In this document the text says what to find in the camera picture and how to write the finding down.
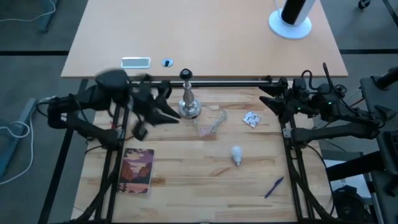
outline wooden tabletop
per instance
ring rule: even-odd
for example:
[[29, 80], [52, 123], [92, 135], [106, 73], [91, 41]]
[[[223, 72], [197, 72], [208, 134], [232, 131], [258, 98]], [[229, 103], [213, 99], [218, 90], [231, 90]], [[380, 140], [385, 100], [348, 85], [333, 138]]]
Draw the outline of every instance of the wooden tabletop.
[[[310, 11], [310, 35], [285, 40], [269, 28], [274, 0], [89, 0], [62, 77], [93, 78], [119, 68], [123, 57], [150, 57], [149, 69], [127, 70], [177, 77], [183, 68], [195, 77], [297, 77], [309, 69], [324, 76], [347, 76], [320, 1]], [[172, 58], [174, 65], [162, 66]]]
[[[183, 90], [174, 89], [169, 99], [175, 110], [182, 93]], [[296, 221], [280, 125], [273, 112], [258, 100], [259, 95], [266, 94], [257, 88], [196, 88], [194, 94], [203, 104], [200, 126], [213, 124], [221, 110], [227, 112], [227, 120], [216, 134], [205, 138], [198, 136], [193, 121], [183, 119], [180, 124], [148, 127], [145, 141], [127, 141], [125, 147], [154, 149], [152, 179], [148, 194], [116, 194], [113, 221]], [[248, 111], [261, 117], [256, 128], [242, 121]], [[131, 115], [129, 125], [134, 120]], [[304, 115], [295, 120], [298, 127], [313, 125]], [[107, 112], [98, 112], [94, 123], [109, 128], [109, 121]], [[311, 145], [320, 150], [316, 141]], [[240, 167], [231, 160], [232, 146], [243, 149]], [[86, 155], [72, 218], [79, 216], [99, 191], [105, 154], [105, 150], [95, 149]], [[303, 159], [311, 191], [330, 211], [331, 193], [320, 158], [304, 149]], [[282, 176], [285, 178], [278, 188], [264, 198]]]

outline white cable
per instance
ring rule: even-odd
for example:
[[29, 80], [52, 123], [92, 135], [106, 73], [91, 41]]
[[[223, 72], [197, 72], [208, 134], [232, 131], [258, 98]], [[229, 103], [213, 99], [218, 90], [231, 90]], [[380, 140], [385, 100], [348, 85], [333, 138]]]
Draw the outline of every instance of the white cable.
[[213, 125], [210, 127], [210, 133], [216, 133], [218, 126], [226, 119], [226, 111], [222, 110], [222, 114], [220, 117], [217, 118], [217, 120], [214, 121]]
[[0, 19], [0, 22], [6, 22], [6, 21], [32, 22], [32, 21], [35, 21], [36, 19], [38, 19], [38, 18], [40, 18], [40, 17], [42, 17], [42, 16], [46, 16], [46, 15], [49, 15], [49, 14], [53, 14], [53, 13], [55, 13], [55, 10], [57, 10], [57, 8], [55, 7], [54, 2], [52, 2], [51, 0], [49, 0], [49, 1], [51, 2], [52, 6], [53, 6], [53, 10], [52, 10], [51, 12], [46, 12], [46, 13], [44, 13], [44, 14], [41, 14], [41, 15], [39, 15], [39, 16], [36, 16], [36, 17], [33, 18], [33, 19]]
[[282, 19], [282, 15], [281, 15], [280, 12], [279, 12], [278, 0], [275, 0], [275, 4], [276, 4], [276, 10], [278, 10], [279, 18]]
[[14, 121], [14, 122], [12, 122], [11, 124], [21, 124], [21, 125], [24, 125], [24, 126], [26, 127], [26, 129], [27, 129], [27, 132], [26, 132], [24, 135], [18, 136], [18, 135], [16, 135], [16, 134], [14, 134], [8, 127], [0, 127], [0, 129], [6, 129], [6, 130], [10, 133], [10, 135], [12, 135], [14, 138], [24, 138], [24, 137], [26, 137], [26, 136], [30, 133], [30, 128], [29, 128], [29, 126], [28, 126], [27, 124], [23, 123], [23, 122]]
[[[48, 101], [48, 100], [51, 100], [52, 98], [55, 98], [55, 97], [56, 97], [56, 96], [50, 96], [50, 97], [42, 98], [41, 100], [39, 100], [39, 103], [41, 103], [41, 102], [43, 102], [43, 101], [46, 101], [46, 100], [47, 100], [47, 101]], [[8, 183], [8, 182], [10, 182], [10, 181], [12, 181], [12, 180], [14, 180], [14, 179], [16, 179], [16, 178], [18, 178], [18, 177], [24, 175], [24, 174], [30, 169], [30, 167], [31, 167], [32, 164], [33, 164], [33, 157], [34, 157], [34, 153], [33, 153], [33, 142], [34, 142], [34, 141], [33, 141], [33, 140], [34, 140], [34, 135], [33, 135], [32, 115], [33, 115], [33, 113], [35, 112], [35, 110], [36, 110], [36, 109], [34, 109], [34, 110], [32, 111], [32, 113], [30, 114], [30, 118], [29, 118], [30, 133], [32, 133], [32, 134], [30, 135], [30, 162], [29, 162], [29, 165], [28, 165], [28, 166], [26, 167], [26, 169], [25, 169], [24, 171], [22, 171], [20, 174], [14, 176], [14, 177], [11, 177], [10, 179], [8, 179], [8, 180], [6, 180], [6, 181], [0, 182], [0, 185], [6, 184], [6, 183]], [[15, 121], [15, 122], [13, 122], [13, 123], [20, 123], [20, 124], [26, 125], [25, 123], [20, 122], [20, 121]]]
[[22, 175], [25, 174], [25, 173], [30, 169], [30, 167], [32, 166], [32, 163], [33, 163], [33, 125], [32, 125], [32, 114], [33, 114], [33, 112], [30, 114], [30, 118], [29, 118], [30, 133], [32, 133], [32, 134], [30, 135], [30, 163], [29, 163], [29, 165], [27, 166], [27, 168], [26, 168], [24, 171], [22, 171], [20, 174], [18, 174], [18, 175], [16, 175], [16, 176], [12, 177], [12, 178], [10, 178], [10, 179], [8, 179], [8, 180], [6, 180], [6, 181], [0, 182], [0, 185], [6, 184], [6, 183], [8, 183], [8, 182], [10, 182], [10, 181], [12, 181], [12, 180], [14, 180], [14, 179], [16, 179], [16, 178], [22, 176]]

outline metal rod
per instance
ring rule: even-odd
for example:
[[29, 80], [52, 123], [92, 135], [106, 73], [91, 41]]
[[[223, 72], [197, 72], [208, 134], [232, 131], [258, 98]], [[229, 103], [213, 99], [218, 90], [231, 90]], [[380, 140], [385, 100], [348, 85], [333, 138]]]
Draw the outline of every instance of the metal rod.
[[[121, 134], [120, 140], [120, 148], [118, 150], [118, 154], [116, 155], [116, 161], [114, 164], [114, 168], [112, 172], [115, 172], [119, 174], [120, 171], [120, 165], [121, 165], [121, 160], [123, 156], [123, 149], [124, 149], [124, 141], [126, 138], [126, 132], [127, 132], [127, 124], [129, 121], [129, 114], [130, 110], [128, 108], [124, 109], [124, 115], [123, 115], [123, 123], [122, 123], [122, 130], [124, 130]], [[114, 210], [114, 203], [116, 200], [116, 191], [118, 190], [118, 178], [115, 178], [115, 181], [113, 182], [111, 186], [111, 195], [109, 196], [109, 205], [108, 205], [108, 212], [106, 214], [106, 219], [112, 220], [113, 218], [113, 210]]]
[[[197, 87], [257, 87], [262, 84], [268, 84], [269, 81], [265, 80], [253, 80], [253, 81], [190, 81], [193, 88]], [[153, 81], [151, 87], [157, 87], [160, 81]], [[182, 87], [184, 81], [170, 81], [172, 87]]]
[[297, 224], [372, 224], [368, 222], [346, 221], [346, 220], [321, 220], [317, 218], [299, 218]]
[[[116, 127], [118, 125], [119, 114], [120, 114], [120, 106], [116, 105], [116, 107], [114, 109], [113, 120], [112, 120], [112, 124], [114, 125], [114, 127]], [[106, 151], [104, 169], [102, 172], [101, 185], [99, 187], [99, 191], [105, 190], [104, 188], [106, 185], [106, 181], [108, 180], [109, 167], [111, 165], [111, 160], [112, 160], [112, 152], [113, 152], [113, 150]], [[101, 218], [103, 204], [104, 204], [103, 199], [98, 202], [97, 209], [95, 210], [94, 220], [98, 220]]]
[[[87, 79], [84, 79], [80, 82], [78, 93], [81, 93], [86, 90], [87, 83], [88, 83]], [[74, 131], [72, 128], [68, 128], [63, 137], [60, 154], [58, 155], [57, 163], [54, 168], [54, 173], [52, 174], [50, 186], [44, 200], [42, 211], [40, 213], [39, 224], [42, 223], [47, 224], [49, 222], [49, 216], [51, 214], [51, 209], [54, 203], [55, 196], [57, 194], [63, 167], [65, 166], [65, 161], [68, 156], [69, 146], [70, 142], [72, 141], [73, 132]]]
[[[294, 121], [294, 118], [290, 119], [290, 127], [296, 128], [296, 123]], [[304, 184], [308, 186], [308, 179], [307, 179], [307, 173], [305, 171], [305, 166], [304, 166], [304, 161], [303, 161], [303, 153], [301, 151], [301, 148], [296, 147], [296, 156], [297, 156], [297, 164], [298, 164], [298, 171], [300, 173], [301, 178], [304, 181]], [[313, 212], [312, 205], [307, 197], [305, 197], [305, 206], [307, 207], [307, 213], [309, 218], [315, 218], [315, 214]]]
[[[285, 124], [280, 124], [280, 128], [281, 130], [286, 128]], [[286, 160], [289, 163], [289, 161], [291, 163], [293, 163], [293, 158], [292, 158], [292, 154], [290, 152], [290, 140], [285, 138], [284, 135], [282, 135], [282, 138], [284, 140], [284, 147], [285, 147], [285, 153], [286, 153]], [[299, 196], [299, 192], [297, 190], [297, 184], [294, 181], [294, 178], [292, 177], [292, 171], [290, 170], [290, 166], [287, 166], [288, 172], [289, 172], [289, 178], [290, 178], [290, 184], [292, 187], [292, 194], [293, 194], [293, 203], [294, 203], [294, 210], [296, 212], [296, 217], [297, 219], [299, 218], [303, 218], [303, 211], [301, 210], [301, 205], [300, 205], [300, 196]]]
[[341, 180], [373, 170], [384, 170], [384, 163], [380, 151], [372, 152], [350, 161], [326, 168], [329, 181]]

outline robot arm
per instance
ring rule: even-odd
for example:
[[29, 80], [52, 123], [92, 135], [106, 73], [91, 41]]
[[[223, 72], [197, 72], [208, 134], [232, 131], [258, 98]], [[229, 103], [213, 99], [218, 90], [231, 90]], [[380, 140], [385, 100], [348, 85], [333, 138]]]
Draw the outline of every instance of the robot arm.
[[[98, 128], [79, 119], [72, 112], [85, 109], [108, 110], [113, 101], [137, 115], [139, 121], [132, 131], [134, 137], [140, 141], [147, 135], [145, 123], [153, 126], [178, 123], [178, 120], [174, 118], [180, 118], [180, 115], [166, 102], [172, 92], [169, 81], [162, 81], [158, 86], [159, 94], [156, 97], [151, 93], [152, 78], [149, 75], [140, 76], [138, 81], [138, 84], [131, 82], [124, 70], [103, 72], [96, 76], [96, 85], [89, 87], [84, 92], [52, 99], [47, 109], [48, 124], [51, 128], [56, 129], [73, 128], [83, 137], [93, 137], [103, 145], [114, 146], [118, 143], [116, 130]], [[63, 113], [68, 113], [66, 120], [62, 119]]]
[[[304, 128], [294, 128], [290, 132], [290, 137], [294, 144], [305, 145], [316, 139], [336, 138], [342, 136], [354, 136], [357, 138], [373, 139], [379, 134], [380, 123], [386, 120], [375, 117], [371, 112], [350, 108], [344, 101], [346, 88], [342, 85], [334, 86], [326, 64], [323, 68], [328, 78], [328, 83], [321, 84], [314, 88], [311, 84], [312, 74], [310, 73], [310, 88], [315, 90], [309, 92], [307, 84], [303, 78], [295, 78], [292, 88], [288, 88], [285, 78], [281, 78], [277, 83], [270, 82], [260, 86], [260, 89], [271, 96], [278, 98], [269, 98], [260, 96], [260, 100], [267, 105], [278, 116], [279, 122], [288, 123], [294, 114], [307, 114], [312, 118], [318, 114], [321, 119], [329, 123], [343, 120], [349, 121], [349, 124], [309, 130]], [[391, 110], [384, 108], [383, 112], [390, 113]]]

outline book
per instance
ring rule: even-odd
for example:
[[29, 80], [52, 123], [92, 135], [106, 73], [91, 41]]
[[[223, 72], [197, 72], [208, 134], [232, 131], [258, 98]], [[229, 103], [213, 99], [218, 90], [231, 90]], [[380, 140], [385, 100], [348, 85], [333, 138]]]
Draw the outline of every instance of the book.
[[153, 149], [125, 150], [119, 176], [120, 192], [137, 194], [149, 192], [154, 153]]

